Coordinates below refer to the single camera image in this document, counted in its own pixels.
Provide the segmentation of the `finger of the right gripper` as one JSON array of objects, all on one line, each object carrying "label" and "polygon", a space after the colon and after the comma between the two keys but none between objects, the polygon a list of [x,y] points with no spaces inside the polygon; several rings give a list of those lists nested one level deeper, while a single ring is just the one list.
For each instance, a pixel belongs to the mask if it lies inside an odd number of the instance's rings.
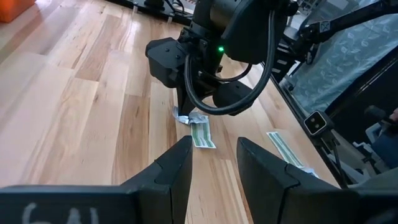
[{"label": "finger of the right gripper", "polygon": [[179,116],[188,116],[195,109],[184,87],[177,87],[177,103]]}]

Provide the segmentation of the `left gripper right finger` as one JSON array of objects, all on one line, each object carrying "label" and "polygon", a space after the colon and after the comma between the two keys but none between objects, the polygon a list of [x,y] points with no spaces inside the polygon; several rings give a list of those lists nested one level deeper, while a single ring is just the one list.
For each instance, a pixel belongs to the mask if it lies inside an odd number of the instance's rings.
[{"label": "left gripper right finger", "polygon": [[254,224],[339,224],[338,189],[247,138],[237,141],[241,183]]}]

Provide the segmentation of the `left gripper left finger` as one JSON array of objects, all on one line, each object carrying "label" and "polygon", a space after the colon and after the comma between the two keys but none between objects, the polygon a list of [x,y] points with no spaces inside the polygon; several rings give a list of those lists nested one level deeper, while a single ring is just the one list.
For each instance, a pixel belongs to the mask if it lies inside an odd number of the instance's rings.
[{"label": "left gripper left finger", "polygon": [[193,170],[192,137],[184,136],[121,184],[131,191],[134,224],[184,224]]}]

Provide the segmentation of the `white wipe packet dark label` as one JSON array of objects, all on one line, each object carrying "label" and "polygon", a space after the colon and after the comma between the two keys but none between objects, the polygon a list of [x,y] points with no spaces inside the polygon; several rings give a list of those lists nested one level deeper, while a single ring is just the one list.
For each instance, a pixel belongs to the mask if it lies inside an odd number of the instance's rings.
[{"label": "white wipe packet dark label", "polygon": [[178,108],[174,106],[172,110],[174,118],[179,122],[186,125],[208,123],[209,118],[207,115],[200,114],[199,112],[192,111],[189,115],[179,115]]}]

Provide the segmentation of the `green striped bandage wrapper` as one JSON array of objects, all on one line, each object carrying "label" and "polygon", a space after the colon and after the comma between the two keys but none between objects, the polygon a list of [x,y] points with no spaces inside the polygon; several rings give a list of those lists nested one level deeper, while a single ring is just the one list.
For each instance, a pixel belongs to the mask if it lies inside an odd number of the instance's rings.
[{"label": "green striped bandage wrapper", "polygon": [[267,135],[286,162],[295,165],[299,169],[304,168],[302,161],[295,155],[278,132],[267,132]]},{"label": "green striped bandage wrapper", "polygon": [[191,135],[195,147],[215,149],[216,146],[211,140],[209,123],[191,124]]}]

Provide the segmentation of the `blue patterned panel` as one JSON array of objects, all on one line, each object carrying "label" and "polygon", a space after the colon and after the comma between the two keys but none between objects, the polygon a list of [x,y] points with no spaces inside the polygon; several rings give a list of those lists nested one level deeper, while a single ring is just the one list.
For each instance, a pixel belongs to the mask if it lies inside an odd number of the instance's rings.
[{"label": "blue patterned panel", "polygon": [[293,99],[304,113],[325,111],[353,82],[398,46],[398,14],[348,28],[321,44],[294,73]]}]

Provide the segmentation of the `orange plastic basket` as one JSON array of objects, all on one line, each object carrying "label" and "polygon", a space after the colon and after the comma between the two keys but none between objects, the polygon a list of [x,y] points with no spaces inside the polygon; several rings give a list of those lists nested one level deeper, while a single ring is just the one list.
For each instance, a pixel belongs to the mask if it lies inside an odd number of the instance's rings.
[{"label": "orange plastic basket", "polygon": [[35,0],[0,0],[0,22],[10,23],[35,4]]}]

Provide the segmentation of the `black diagonal strut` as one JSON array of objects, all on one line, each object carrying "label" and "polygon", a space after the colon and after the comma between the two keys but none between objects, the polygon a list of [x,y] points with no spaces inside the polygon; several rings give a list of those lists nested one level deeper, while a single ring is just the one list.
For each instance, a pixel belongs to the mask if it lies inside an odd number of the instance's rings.
[{"label": "black diagonal strut", "polygon": [[319,44],[337,32],[388,14],[398,14],[398,0],[379,0],[330,21],[320,21],[299,30],[298,40]]}]

